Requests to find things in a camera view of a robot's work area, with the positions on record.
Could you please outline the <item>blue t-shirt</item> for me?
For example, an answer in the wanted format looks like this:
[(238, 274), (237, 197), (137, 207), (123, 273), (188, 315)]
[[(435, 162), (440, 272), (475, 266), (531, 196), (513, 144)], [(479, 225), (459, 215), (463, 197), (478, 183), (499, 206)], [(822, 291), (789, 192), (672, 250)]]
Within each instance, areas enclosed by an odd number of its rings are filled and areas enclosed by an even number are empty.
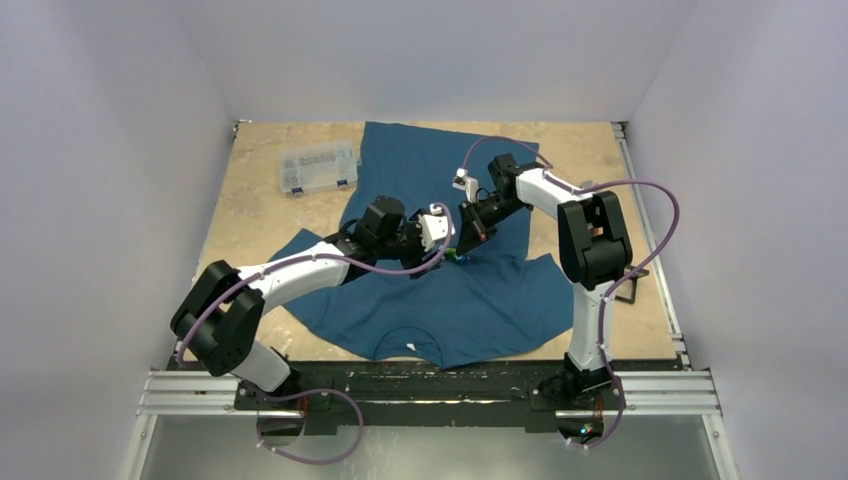
[[(369, 122), (359, 184), (341, 218), (359, 217), (380, 195), (410, 210), (432, 201), (456, 209), (464, 198), (451, 186), (459, 166), (491, 189), (491, 160), (510, 154), (525, 164), (537, 149), (526, 140)], [(417, 279), (383, 261), (378, 273), (275, 309), (260, 338), (299, 359), (412, 356), (442, 368), (536, 350), (572, 327), (573, 288), (552, 256), (529, 257), (530, 227), (530, 212), (521, 210), (465, 261), (444, 262)]]

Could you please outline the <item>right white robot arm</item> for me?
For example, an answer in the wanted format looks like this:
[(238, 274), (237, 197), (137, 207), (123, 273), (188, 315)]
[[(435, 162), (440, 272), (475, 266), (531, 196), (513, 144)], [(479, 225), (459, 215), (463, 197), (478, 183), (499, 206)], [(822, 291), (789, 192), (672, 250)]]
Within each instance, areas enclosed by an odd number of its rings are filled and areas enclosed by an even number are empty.
[(522, 208), (539, 209), (556, 220), (560, 265), (574, 292), (572, 338), (562, 372), (537, 389), (584, 407), (611, 382), (605, 304), (633, 258), (619, 199), (613, 192), (592, 193), (568, 184), (539, 163), (520, 165), (510, 154), (495, 157), (488, 171), (495, 189), (484, 199), (478, 199), (479, 182), (466, 168), (453, 178), (453, 187), (466, 195), (459, 206), (457, 252), (465, 255), (492, 240), (498, 223)]

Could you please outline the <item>colourful plush flower brooch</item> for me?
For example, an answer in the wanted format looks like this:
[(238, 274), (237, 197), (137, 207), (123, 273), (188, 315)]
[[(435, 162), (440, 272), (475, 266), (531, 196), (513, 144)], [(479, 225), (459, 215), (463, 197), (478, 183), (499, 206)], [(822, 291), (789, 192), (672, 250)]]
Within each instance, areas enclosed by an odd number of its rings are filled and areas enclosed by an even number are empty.
[(455, 248), (448, 248), (445, 250), (443, 260), (461, 265), (468, 261), (468, 257), (466, 255), (459, 254)]

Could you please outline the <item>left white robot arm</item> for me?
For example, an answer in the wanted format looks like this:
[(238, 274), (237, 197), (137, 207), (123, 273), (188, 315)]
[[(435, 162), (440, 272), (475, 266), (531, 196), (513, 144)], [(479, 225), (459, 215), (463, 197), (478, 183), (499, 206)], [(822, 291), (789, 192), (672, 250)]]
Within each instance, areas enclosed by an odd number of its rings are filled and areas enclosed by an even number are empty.
[(455, 232), (451, 211), (436, 202), (406, 215), (398, 199), (379, 196), (357, 218), (293, 255), (263, 264), (209, 264), (171, 319), (187, 354), (210, 375), (241, 378), (272, 408), (292, 405), (298, 373), (284, 354), (260, 343), (263, 317), (313, 292), (349, 284), (369, 273), (417, 278), (436, 267)]

